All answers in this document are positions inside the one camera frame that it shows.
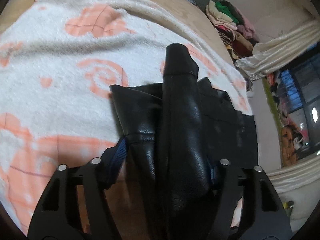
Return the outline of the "clothes on window sill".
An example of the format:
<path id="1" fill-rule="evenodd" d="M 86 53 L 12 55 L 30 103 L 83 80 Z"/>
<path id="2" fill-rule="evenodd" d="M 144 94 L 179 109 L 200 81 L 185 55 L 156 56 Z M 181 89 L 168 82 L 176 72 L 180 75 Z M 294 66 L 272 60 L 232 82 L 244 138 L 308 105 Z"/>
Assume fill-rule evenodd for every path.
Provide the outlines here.
<path id="1" fill-rule="evenodd" d="M 267 103 L 276 123 L 281 164 L 295 165 L 310 154 L 303 102 L 289 71 L 276 71 L 262 79 Z"/>

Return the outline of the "black leather jacket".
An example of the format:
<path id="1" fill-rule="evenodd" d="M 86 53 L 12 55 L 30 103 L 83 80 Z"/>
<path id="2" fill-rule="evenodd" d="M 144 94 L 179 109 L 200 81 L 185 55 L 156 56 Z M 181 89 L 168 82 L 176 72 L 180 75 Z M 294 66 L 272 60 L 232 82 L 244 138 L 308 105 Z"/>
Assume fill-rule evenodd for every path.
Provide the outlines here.
<path id="1" fill-rule="evenodd" d="M 187 48 L 175 43 L 167 47 L 162 83 L 111 87 L 151 239 L 205 239 L 214 163 L 258 162 L 253 116 L 237 111 L 227 92 L 198 73 Z"/>

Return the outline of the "pile of folded clothes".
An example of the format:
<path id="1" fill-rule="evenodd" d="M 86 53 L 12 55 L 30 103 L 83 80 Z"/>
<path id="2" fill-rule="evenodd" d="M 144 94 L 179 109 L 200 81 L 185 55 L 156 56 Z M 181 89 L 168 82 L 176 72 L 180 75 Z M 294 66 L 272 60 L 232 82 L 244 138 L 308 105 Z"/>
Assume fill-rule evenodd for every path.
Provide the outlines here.
<path id="1" fill-rule="evenodd" d="M 224 0 L 209 1 L 205 13 L 233 61 L 253 55 L 259 37 L 255 27 L 237 7 Z"/>

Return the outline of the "window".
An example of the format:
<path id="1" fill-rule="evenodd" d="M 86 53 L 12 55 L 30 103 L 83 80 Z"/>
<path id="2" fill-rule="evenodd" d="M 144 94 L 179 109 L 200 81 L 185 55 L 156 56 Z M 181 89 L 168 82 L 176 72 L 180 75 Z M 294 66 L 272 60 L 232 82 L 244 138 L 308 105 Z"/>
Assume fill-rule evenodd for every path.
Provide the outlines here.
<path id="1" fill-rule="evenodd" d="M 295 130 L 298 158 L 319 151 L 319 56 L 283 70 L 278 92 L 289 126 Z"/>

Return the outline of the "cream satin curtain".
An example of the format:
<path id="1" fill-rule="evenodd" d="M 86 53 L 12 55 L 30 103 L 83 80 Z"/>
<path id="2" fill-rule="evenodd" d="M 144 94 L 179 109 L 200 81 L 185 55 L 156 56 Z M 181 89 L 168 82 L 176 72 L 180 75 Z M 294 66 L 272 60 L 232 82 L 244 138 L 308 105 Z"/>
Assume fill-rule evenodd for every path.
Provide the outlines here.
<path id="1" fill-rule="evenodd" d="M 251 80 L 258 80 L 284 67 L 319 42 L 319 20 L 310 20 L 285 35 L 257 43 L 252 56 L 236 60 L 235 65 Z"/>

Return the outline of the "white and orange blanket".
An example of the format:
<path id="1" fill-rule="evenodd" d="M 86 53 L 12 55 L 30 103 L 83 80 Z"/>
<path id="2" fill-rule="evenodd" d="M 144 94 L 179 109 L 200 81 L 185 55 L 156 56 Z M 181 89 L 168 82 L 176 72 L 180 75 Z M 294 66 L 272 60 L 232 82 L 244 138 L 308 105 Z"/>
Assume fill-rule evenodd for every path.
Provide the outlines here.
<path id="1" fill-rule="evenodd" d="M 161 82 L 172 43 L 252 114 L 242 75 L 151 0 L 35 0 L 1 32 L 1 203 L 23 233 L 60 164 L 118 141 L 110 85 Z"/>

